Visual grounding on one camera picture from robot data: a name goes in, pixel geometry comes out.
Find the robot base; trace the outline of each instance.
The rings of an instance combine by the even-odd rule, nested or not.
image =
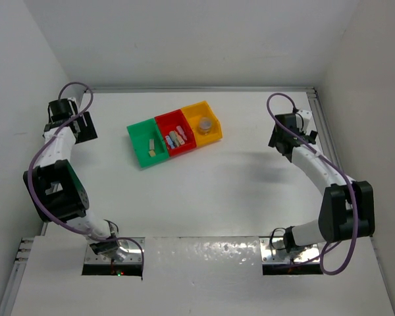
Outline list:
[[[145,238],[132,238],[137,241],[145,251]],[[128,256],[123,262],[111,260],[103,255],[96,255],[89,246],[86,246],[84,268],[82,275],[113,275],[142,276],[142,256],[138,247],[129,242]]]
[[[321,275],[319,259],[299,267],[289,267],[319,255],[317,245],[301,247],[287,253],[282,236],[260,237],[263,275]]]

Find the white wall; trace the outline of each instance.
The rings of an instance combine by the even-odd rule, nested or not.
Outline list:
[[[68,81],[22,0],[0,0],[0,301],[21,237],[40,231],[22,173]]]
[[[317,83],[358,0],[25,0],[69,77],[94,86]]]
[[[363,0],[321,102],[346,171],[375,191],[375,241],[395,306],[395,0]]]

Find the purple cable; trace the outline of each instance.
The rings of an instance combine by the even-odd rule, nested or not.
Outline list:
[[[272,98],[274,96],[276,96],[276,95],[280,95],[280,96],[285,97],[286,99],[288,99],[291,102],[293,108],[296,109],[296,104],[291,99],[291,97],[289,97],[288,95],[286,95],[284,93],[279,93],[279,92],[271,94],[269,96],[267,102],[266,102],[266,108],[267,108],[270,116],[275,121],[276,125],[281,127],[289,135],[291,135],[291,136],[295,137],[297,140],[299,140],[303,145],[305,145],[307,148],[309,148],[313,153],[317,153],[317,150],[315,148],[310,146],[310,144],[307,143],[302,137],[300,137],[299,135],[293,133],[293,131],[289,130],[287,127],[282,125],[281,122],[274,116],[274,114],[272,113],[271,108],[270,108],[270,102],[271,102]],[[340,176],[342,176],[342,178],[344,179],[345,183],[347,184],[348,191],[350,192],[350,198],[351,198],[351,203],[352,203],[352,207],[353,207],[353,234],[352,234],[352,238],[351,238],[350,248],[348,250],[347,256],[346,256],[343,264],[339,268],[337,268],[337,270],[334,270],[334,271],[328,271],[323,266],[323,259],[324,259],[325,254],[328,253],[333,248],[335,248],[338,245],[338,243],[333,245],[333,247],[327,249],[330,246],[330,243],[327,242],[325,247],[322,249],[321,254],[319,255],[319,258],[321,260],[320,264],[321,264],[322,272],[325,273],[326,275],[337,275],[338,273],[341,273],[343,270],[346,269],[346,267],[348,266],[348,264],[351,261],[352,255],[354,253],[354,249],[356,248],[356,242],[357,242],[357,236],[358,236],[358,210],[357,210],[356,194],[354,192],[354,189],[353,189],[353,187],[351,185],[350,180],[348,179],[348,177],[345,175],[344,172],[342,172],[336,165],[331,163],[324,155],[319,155],[319,159],[322,160],[327,165],[329,165],[330,167],[332,167],[334,170],[337,171],[337,173],[340,174]],[[305,263],[311,262],[311,261],[316,260],[316,259],[313,258],[313,259],[311,259],[309,261],[300,263],[298,265],[303,265]]]
[[[85,108],[83,110],[81,110],[77,115],[71,117],[68,121],[64,122],[62,125],[60,125],[60,127],[57,129],[57,131],[54,133],[53,137],[44,144],[44,146],[41,147],[41,149],[34,155],[34,158],[32,158],[29,167],[28,167],[28,190],[29,193],[31,194],[32,200],[34,201],[34,203],[39,207],[39,209],[41,210],[42,213],[44,213],[52,222],[56,223],[59,226],[62,226],[63,228],[74,232],[75,234],[79,234],[79,235],[88,235],[91,230],[87,230],[87,231],[83,231],[83,230],[78,230],[75,229],[69,225],[67,225],[66,223],[60,221],[58,218],[56,218],[53,214],[50,213],[50,211],[44,206],[44,204],[40,201],[40,199],[37,196],[37,193],[35,192],[34,189],[34,181],[32,178],[32,173],[34,171],[34,167],[35,164],[38,160],[38,158],[40,158],[41,154],[47,149],[48,146],[51,145],[51,143],[54,142],[56,136],[59,134],[59,132],[66,127],[67,125],[69,125],[71,122],[73,122],[74,120],[76,120],[78,117],[82,116],[91,106],[92,102],[93,102],[93,92],[92,89],[87,85],[84,84],[83,82],[77,82],[77,81],[73,81],[73,82],[69,82],[68,84],[66,84],[60,91],[59,93],[59,99],[61,99],[61,96],[63,94],[63,92],[69,87],[72,86],[74,84],[79,84],[81,86],[84,86],[91,95],[90,101],[88,102],[88,104],[85,106]],[[111,239],[99,239],[99,238],[91,238],[92,240],[96,241],[96,242],[115,242],[117,240],[128,240],[129,242],[133,242],[134,244],[137,245],[137,247],[140,249],[140,253],[142,255],[142,272],[144,271],[144,265],[145,265],[145,257],[144,257],[144,250],[142,249],[141,245],[139,245],[139,243],[129,237],[118,237],[118,238],[111,238]]]

